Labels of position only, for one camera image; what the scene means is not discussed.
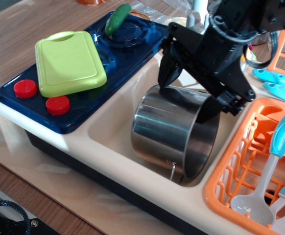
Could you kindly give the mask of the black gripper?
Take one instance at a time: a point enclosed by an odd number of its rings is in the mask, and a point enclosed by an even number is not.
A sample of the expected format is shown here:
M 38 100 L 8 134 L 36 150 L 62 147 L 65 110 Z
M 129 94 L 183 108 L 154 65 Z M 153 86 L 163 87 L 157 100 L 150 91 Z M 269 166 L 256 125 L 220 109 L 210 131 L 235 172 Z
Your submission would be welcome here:
M 276 52 L 279 30 L 285 30 L 285 0 L 223 0 L 212 10 L 204 34 L 170 23 L 162 43 L 160 89 L 186 70 L 211 95 L 197 123 L 220 112 L 237 115 L 256 97 L 241 71 L 240 58 L 259 34 L 270 33 L 272 52 Z

